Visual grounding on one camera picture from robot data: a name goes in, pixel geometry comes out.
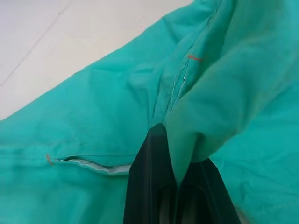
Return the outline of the green shorts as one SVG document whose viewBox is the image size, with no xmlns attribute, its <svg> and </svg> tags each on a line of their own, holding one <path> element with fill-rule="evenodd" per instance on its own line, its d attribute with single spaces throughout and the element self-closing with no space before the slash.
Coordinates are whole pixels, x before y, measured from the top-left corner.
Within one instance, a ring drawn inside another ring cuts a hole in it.
<svg viewBox="0 0 299 224">
<path fill-rule="evenodd" d="M 194 0 L 0 121 L 0 224 L 122 224 L 163 124 L 248 224 L 299 224 L 299 0 Z"/>
</svg>

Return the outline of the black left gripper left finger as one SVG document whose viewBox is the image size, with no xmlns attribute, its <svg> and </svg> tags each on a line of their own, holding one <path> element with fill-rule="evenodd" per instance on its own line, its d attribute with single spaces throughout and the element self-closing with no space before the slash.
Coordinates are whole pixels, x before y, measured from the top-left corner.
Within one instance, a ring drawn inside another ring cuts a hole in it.
<svg viewBox="0 0 299 224">
<path fill-rule="evenodd" d="M 129 171 L 123 224 L 173 224 L 177 185 L 166 129 L 149 129 Z"/>
</svg>

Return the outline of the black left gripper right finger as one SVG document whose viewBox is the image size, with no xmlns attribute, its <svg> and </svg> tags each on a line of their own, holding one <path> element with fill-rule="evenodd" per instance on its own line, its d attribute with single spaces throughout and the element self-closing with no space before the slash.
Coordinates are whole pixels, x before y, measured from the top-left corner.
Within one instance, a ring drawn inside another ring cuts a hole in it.
<svg viewBox="0 0 299 224">
<path fill-rule="evenodd" d="M 178 224 L 239 224 L 222 177 L 209 158 L 189 165 L 179 189 Z"/>
</svg>

